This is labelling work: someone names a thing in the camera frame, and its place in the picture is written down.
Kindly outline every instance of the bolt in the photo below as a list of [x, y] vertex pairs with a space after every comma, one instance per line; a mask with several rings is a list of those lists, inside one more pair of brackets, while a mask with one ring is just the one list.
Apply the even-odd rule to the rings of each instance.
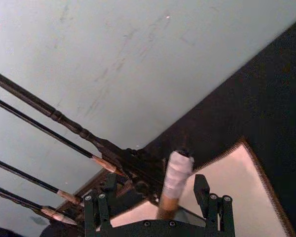
[[169, 226], [174, 227], [176, 226], [176, 223], [174, 221], [170, 221]]
[[225, 201], [231, 201], [231, 198], [227, 196], [225, 196], [223, 199], [225, 199]]
[[144, 226], [146, 226], [146, 227], [150, 226], [150, 222], [149, 221], [145, 221], [144, 222]]

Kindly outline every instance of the screw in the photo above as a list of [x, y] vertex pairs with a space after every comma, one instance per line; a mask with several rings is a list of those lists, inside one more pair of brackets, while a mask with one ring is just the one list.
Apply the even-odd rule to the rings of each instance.
[[146, 226], [146, 227], [150, 226], [150, 222], [149, 221], [145, 221], [144, 222], [144, 226]]
[[171, 227], [174, 227], [174, 226], [176, 226], [176, 223], [175, 223], [174, 221], [170, 221], [169, 225], [170, 225]]

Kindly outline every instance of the taped cue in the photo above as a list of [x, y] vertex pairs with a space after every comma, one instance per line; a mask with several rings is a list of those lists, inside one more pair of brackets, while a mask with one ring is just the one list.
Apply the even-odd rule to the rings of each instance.
[[192, 174], [194, 159], [180, 151], [170, 154], [156, 219], [173, 219], [186, 180]]

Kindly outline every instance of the light blue wall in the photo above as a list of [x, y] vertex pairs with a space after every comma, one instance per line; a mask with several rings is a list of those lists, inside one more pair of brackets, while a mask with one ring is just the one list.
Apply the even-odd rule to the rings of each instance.
[[[0, 73], [98, 136], [138, 148], [295, 21], [296, 0], [0, 0]], [[96, 153], [1, 88], [0, 98]], [[69, 192], [99, 171], [2, 109], [0, 159]], [[2, 170], [0, 186], [62, 202]], [[0, 198], [0, 226], [38, 236], [44, 226], [31, 217]]]

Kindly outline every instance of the white tape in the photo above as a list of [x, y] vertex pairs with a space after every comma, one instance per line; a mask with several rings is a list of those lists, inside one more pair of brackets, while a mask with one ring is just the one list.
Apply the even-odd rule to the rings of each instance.
[[174, 151], [170, 154], [162, 193], [168, 198], [180, 198], [187, 178], [192, 174], [194, 159]]

